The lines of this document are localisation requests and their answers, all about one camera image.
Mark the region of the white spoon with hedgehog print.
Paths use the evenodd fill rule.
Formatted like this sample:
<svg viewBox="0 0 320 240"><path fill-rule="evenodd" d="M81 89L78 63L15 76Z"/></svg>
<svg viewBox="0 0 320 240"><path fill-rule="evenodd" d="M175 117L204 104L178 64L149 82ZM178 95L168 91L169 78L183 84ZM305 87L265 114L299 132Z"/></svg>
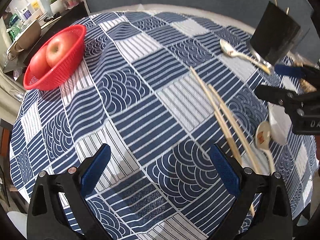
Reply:
<svg viewBox="0 0 320 240"><path fill-rule="evenodd" d="M271 126L268 121L261 122L255 132L255 144L258 149L264 152L268 159L270 173L273 174L276 169L274 166L274 160L270 151L269 143L271 140Z"/></svg>

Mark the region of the white spoon with blue print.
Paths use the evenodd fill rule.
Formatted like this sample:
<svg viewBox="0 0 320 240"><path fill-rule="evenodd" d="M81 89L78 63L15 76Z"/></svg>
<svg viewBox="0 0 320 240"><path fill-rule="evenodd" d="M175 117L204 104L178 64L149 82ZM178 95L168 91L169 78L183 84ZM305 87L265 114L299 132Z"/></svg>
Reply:
<svg viewBox="0 0 320 240"><path fill-rule="evenodd" d="M258 68L260 68L261 70L263 70L266 74L271 75L271 71L270 69L264 65L263 63L260 63L258 60L249 57L248 55L237 51L235 48L232 47L232 45L230 43L228 43L226 40L224 39L220 39L219 40L219 44L220 44L220 48L222 50L222 52L228 56L228 57L238 57L240 59L249 61L250 63L254 64L255 66L257 66Z"/></svg>

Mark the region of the cluttered kitchen shelf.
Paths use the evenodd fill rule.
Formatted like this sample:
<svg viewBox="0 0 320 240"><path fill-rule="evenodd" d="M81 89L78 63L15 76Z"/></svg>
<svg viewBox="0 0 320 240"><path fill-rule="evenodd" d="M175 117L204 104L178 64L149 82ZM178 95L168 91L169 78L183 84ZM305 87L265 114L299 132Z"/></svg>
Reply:
<svg viewBox="0 0 320 240"><path fill-rule="evenodd" d="M66 9L63 0L12 0L1 12L1 69L27 67L56 33L87 17L84 2Z"/></svg>

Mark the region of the clear bag of snacks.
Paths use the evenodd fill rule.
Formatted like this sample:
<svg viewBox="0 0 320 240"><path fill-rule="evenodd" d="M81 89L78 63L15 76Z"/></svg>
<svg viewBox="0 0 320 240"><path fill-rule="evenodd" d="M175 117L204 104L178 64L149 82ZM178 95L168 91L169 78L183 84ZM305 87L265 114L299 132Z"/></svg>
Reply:
<svg viewBox="0 0 320 240"><path fill-rule="evenodd" d="M319 90L319 76L316 72L319 70L319 63L312 63L300 54L295 54L294 67L301 67L304 69L304 77L300 78L300 85L304 92L315 92Z"/></svg>

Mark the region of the white spoon large bowl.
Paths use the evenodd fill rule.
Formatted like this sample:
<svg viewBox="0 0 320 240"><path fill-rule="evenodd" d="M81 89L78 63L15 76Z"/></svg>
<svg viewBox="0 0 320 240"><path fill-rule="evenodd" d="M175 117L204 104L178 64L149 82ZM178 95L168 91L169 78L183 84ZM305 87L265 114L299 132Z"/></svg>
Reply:
<svg viewBox="0 0 320 240"><path fill-rule="evenodd" d="M292 124L289 115L285 113L284 107L272 103L268 103L268 112L272 139L280 145L286 145Z"/></svg>

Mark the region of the black cylindrical utensil holder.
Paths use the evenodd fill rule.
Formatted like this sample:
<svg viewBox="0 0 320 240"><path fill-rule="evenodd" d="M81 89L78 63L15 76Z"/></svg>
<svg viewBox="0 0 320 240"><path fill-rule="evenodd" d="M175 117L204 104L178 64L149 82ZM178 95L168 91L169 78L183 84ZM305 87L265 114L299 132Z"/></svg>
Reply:
<svg viewBox="0 0 320 240"><path fill-rule="evenodd" d="M289 52L300 33L300 25L285 11L269 2L248 47L259 61L273 66Z"/></svg>

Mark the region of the blue white patterned tablecloth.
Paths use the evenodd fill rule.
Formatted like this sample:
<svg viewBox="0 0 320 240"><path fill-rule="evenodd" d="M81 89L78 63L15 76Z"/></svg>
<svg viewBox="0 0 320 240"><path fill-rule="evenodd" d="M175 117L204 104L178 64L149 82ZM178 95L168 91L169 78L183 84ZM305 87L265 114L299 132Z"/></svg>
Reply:
<svg viewBox="0 0 320 240"><path fill-rule="evenodd" d="M26 90L13 126L10 171L29 202L28 239L292 239L318 172L313 135L269 143L276 171L255 144L269 122L258 85L304 94L300 81L226 56L222 38L249 57L250 35L173 12L108 12L82 18L85 50L53 90ZM213 86L262 170L258 174L227 121L232 156L214 109L191 73ZM92 193L80 193L80 165L102 144L111 159ZM226 190L210 157L217 144L240 177Z"/></svg>

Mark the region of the red plastic basket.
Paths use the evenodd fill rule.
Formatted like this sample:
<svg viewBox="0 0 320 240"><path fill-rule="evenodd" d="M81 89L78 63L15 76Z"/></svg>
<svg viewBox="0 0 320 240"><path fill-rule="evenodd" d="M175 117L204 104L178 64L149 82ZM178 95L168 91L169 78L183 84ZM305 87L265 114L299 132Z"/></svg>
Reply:
<svg viewBox="0 0 320 240"><path fill-rule="evenodd" d="M84 25L76 24L52 36L32 57L23 79L26 90L53 90L63 84L82 61Z"/></svg>

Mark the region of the red apple back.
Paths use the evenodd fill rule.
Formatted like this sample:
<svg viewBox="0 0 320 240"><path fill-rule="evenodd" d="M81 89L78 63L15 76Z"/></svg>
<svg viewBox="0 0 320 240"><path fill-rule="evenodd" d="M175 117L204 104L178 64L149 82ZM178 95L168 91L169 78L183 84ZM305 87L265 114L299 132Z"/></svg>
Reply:
<svg viewBox="0 0 320 240"><path fill-rule="evenodd" d="M30 72L37 79L43 77L47 72L51 70L51 67L46 60L47 46L43 46L38 52L32 57L30 61Z"/></svg>

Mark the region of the red apple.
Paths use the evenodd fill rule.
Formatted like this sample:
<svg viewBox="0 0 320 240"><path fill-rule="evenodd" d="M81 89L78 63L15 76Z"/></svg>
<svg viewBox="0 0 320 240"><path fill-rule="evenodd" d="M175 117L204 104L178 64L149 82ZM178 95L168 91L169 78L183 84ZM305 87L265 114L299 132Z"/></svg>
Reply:
<svg viewBox="0 0 320 240"><path fill-rule="evenodd" d="M47 46L46 60L53 68L72 48L78 40L78 36L72 32L64 32L53 38Z"/></svg>
<svg viewBox="0 0 320 240"><path fill-rule="evenodd" d="M32 57L30 61L30 72L37 79L43 77L47 72L51 70L51 67L46 60L47 46L43 46L38 52Z"/></svg>

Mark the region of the red apple front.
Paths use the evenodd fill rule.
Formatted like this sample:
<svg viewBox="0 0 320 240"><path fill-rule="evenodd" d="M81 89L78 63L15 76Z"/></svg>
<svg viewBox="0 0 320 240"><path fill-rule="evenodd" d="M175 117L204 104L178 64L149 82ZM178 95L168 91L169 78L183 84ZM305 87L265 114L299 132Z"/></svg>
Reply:
<svg viewBox="0 0 320 240"><path fill-rule="evenodd" d="M78 36L72 32L64 32L53 38L47 46L46 60L53 68L72 48L78 40Z"/></svg>

